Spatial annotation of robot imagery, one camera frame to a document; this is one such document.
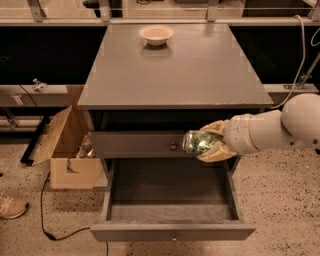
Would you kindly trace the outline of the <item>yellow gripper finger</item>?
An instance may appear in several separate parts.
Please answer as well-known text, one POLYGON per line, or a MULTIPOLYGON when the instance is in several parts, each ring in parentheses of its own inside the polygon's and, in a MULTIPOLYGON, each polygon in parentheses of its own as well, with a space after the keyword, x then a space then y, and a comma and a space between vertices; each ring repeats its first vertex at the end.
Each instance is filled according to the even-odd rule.
POLYGON ((218 162, 232 158, 236 152, 230 150, 223 142, 215 143, 207 152, 197 156, 203 162, 218 162))
POLYGON ((201 131, 222 136, 224 134, 224 129, 227 124, 228 124, 227 120, 218 120, 203 126, 201 128, 201 131))

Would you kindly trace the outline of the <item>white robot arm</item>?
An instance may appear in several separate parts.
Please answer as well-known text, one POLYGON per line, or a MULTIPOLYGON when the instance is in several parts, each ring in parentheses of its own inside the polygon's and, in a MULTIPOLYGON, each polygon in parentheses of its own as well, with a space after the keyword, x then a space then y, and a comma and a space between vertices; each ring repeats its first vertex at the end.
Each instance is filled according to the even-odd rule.
POLYGON ((288 100, 282 110, 233 116, 215 121, 202 131, 222 135, 223 141, 202 153, 203 162, 217 162, 235 155, 266 149, 320 149, 320 96, 300 94, 288 100))

